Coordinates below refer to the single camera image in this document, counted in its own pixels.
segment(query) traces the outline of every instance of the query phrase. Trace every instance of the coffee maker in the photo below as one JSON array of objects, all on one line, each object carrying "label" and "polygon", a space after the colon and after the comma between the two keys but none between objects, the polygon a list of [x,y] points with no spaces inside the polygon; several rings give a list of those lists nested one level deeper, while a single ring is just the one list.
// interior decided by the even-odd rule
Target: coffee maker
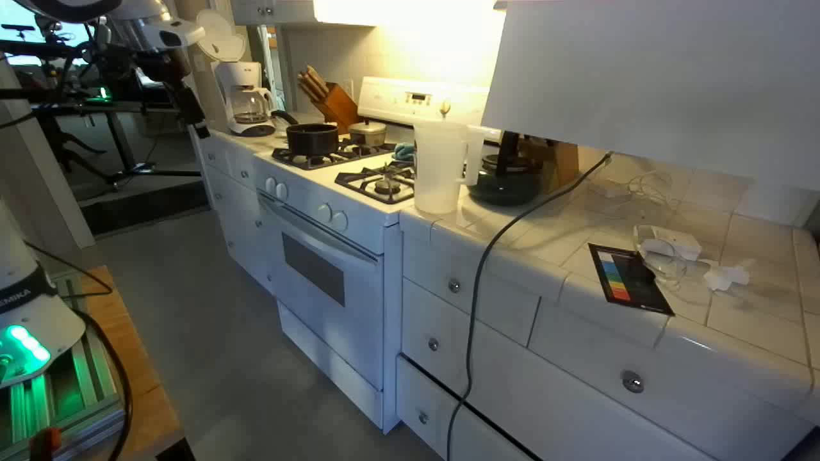
[{"label": "coffee maker", "polygon": [[543,192],[548,161],[543,148],[512,132],[502,133],[497,154],[481,154],[484,138],[473,138],[467,159],[470,198],[484,205],[516,209]]},{"label": "coffee maker", "polygon": [[226,120],[236,137],[270,137],[271,92],[261,88],[260,61],[220,61],[216,77],[222,96]]}]

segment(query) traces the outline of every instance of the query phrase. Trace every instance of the gas burner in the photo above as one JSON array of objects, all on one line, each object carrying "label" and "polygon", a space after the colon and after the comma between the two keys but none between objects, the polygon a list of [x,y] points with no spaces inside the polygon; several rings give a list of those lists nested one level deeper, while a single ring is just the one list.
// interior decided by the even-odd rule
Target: gas burner
[{"label": "gas burner", "polygon": [[413,168],[384,164],[381,170],[342,172],[335,184],[384,205],[398,205],[413,198],[413,178]]},{"label": "gas burner", "polygon": [[343,151],[345,157],[365,159],[365,157],[381,157],[381,154],[393,154],[393,151],[394,151],[394,145],[362,146],[362,145],[357,145],[357,141],[345,141],[345,145],[342,146],[342,151]]},{"label": "gas burner", "polygon": [[381,174],[374,182],[374,192],[376,195],[398,195],[403,189],[403,184],[398,184],[393,178]]},{"label": "gas burner", "polygon": [[381,145],[374,148],[362,148],[357,145],[345,145],[338,151],[329,151],[321,157],[308,157],[308,154],[295,154],[289,148],[275,148],[275,159],[279,164],[293,164],[299,170],[324,170],[324,168],[335,168],[335,164],[345,164],[345,161],[357,161],[357,159],[367,159],[367,157],[380,157],[380,154],[393,154],[394,145]]}]

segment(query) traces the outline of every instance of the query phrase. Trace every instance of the appliance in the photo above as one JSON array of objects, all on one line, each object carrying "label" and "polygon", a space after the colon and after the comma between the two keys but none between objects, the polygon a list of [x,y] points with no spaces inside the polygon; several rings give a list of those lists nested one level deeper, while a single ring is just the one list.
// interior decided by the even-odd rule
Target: appliance
[{"label": "appliance", "polygon": [[526,205],[540,192],[543,159],[539,159],[531,148],[521,148],[521,137],[506,132],[502,146],[490,157],[470,157],[470,161],[480,161],[481,168],[467,168],[467,172],[477,170],[477,178],[470,178],[470,198],[484,205],[516,209]]},{"label": "appliance", "polygon": [[251,148],[263,159],[254,178],[271,268],[266,288],[277,298],[283,332],[386,433],[398,425],[398,205],[349,189],[335,178],[381,170],[393,157],[343,157],[343,164],[302,170],[271,159],[270,146]]},{"label": "appliance", "polygon": [[376,26],[381,18],[380,0],[244,0],[231,9],[244,26]]},{"label": "appliance", "polygon": [[271,137],[271,92],[261,88],[260,61],[220,61],[216,66],[226,120],[236,137]]}]

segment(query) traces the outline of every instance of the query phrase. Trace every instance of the white cabinet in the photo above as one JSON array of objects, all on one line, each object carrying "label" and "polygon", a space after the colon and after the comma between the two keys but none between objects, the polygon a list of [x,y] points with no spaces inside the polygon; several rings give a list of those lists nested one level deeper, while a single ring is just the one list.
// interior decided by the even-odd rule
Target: white cabinet
[{"label": "white cabinet", "polygon": [[539,316],[531,351],[716,460],[782,460],[812,428],[772,402],[778,387],[750,394],[708,365],[685,366],[668,346],[644,349],[561,307]]},{"label": "white cabinet", "polygon": [[210,209],[220,220],[231,259],[271,292],[271,259],[260,204],[263,198],[254,189],[254,154],[220,138],[201,141],[198,154],[204,172]]},{"label": "white cabinet", "polygon": [[[398,414],[439,457],[447,457],[449,421],[456,398],[430,382],[409,362],[398,365]],[[454,461],[526,461],[534,460],[477,417],[470,408],[459,411],[450,433]]]},{"label": "white cabinet", "polygon": [[[439,251],[430,243],[406,239],[406,278],[463,312],[470,312],[473,273],[477,255]],[[490,328],[529,346],[539,302],[536,292],[488,268],[477,312]]]},{"label": "white cabinet", "polygon": [[[463,312],[406,283],[403,355],[450,393],[467,384],[467,332]],[[481,324],[470,405],[540,460],[708,460]]]}]

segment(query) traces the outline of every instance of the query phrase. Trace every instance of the black cord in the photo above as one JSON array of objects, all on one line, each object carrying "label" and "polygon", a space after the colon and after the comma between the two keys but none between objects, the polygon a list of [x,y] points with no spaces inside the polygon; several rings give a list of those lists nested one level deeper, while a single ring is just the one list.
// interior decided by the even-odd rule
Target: black cord
[{"label": "black cord", "polygon": [[85,274],[87,279],[93,279],[94,285],[103,288],[103,292],[79,292],[79,294],[71,294],[71,300],[112,294],[112,288],[106,285],[106,279],[90,274],[87,270],[83,270],[83,268],[78,268],[78,264],[71,264],[71,261],[67,261],[67,259],[62,259],[62,257],[56,257],[56,255],[51,255],[51,251],[47,251],[47,250],[42,250],[42,247],[35,247],[35,243],[31,243],[31,241],[26,241],[26,247],[33,250],[33,251],[38,251],[38,255],[44,255],[44,257],[48,257],[48,259],[53,259],[53,261],[60,261],[60,264],[65,264],[65,268],[70,268],[70,270],[74,270],[74,273],[79,273],[79,274]]},{"label": "black cord", "polygon": [[0,132],[2,132],[2,129],[10,129],[10,125],[19,125],[19,123],[22,123],[22,120],[35,119],[35,113],[38,113],[38,110],[28,110],[28,113],[21,115],[21,119],[12,119],[12,120],[0,123]]},{"label": "black cord", "polygon": [[[70,288],[70,298],[67,300],[78,300],[74,294],[74,285],[71,279],[67,279],[67,288]],[[106,332],[99,328],[99,324],[87,316],[85,310],[74,307],[71,302],[71,310],[85,321],[87,328],[94,332],[94,337],[103,341],[112,366],[119,370],[119,376],[120,376],[120,384],[124,384],[124,414],[125,414],[125,421],[124,421],[124,428],[120,428],[120,435],[119,435],[119,444],[112,447],[111,451],[111,461],[120,460],[124,449],[125,449],[125,442],[128,442],[128,433],[131,433],[131,414],[133,414],[133,405],[131,405],[131,382],[128,382],[128,375],[125,375],[125,366],[124,366],[124,358],[119,357],[119,351],[112,349],[111,339],[106,337]]]},{"label": "black cord", "polygon": [[473,343],[473,332],[477,332],[477,305],[480,305],[480,285],[481,285],[481,274],[484,274],[484,264],[488,264],[488,257],[490,251],[497,247],[497,241],[523,218],[534,215],[536,210],[540,210],[543,205],[575,192],[591,172],[596,172],[602,164],[608,164],[612,159],[612,151],[608,151],[596,164],[591,164],[582,178],[577,178],[571,184],[566,184],[563,189],[555,189],[553,195],[547,195],[543,201],[534,204],[531,209],[526,209],[523,212],[517,212],[506,228],[499,228],[490,243],[484,247],[481,251],[481,259],[480,259],[480,268],[477,268],[477,274],[473,274],[473,283],[471,283],[471,302],[470,302],[470,332],[467,332],[467,365],[463,365],[463,373],[467,373],[467,387],[463,393],[459,394],[459,402],[450,414],[450,421],[447,425],[447,461],[450,461],[450,451],[454,451],[454,425],[456,425],[456,417],[459,417],[459,411],[463,408],[467,398],[471,394],[471,343]]}]

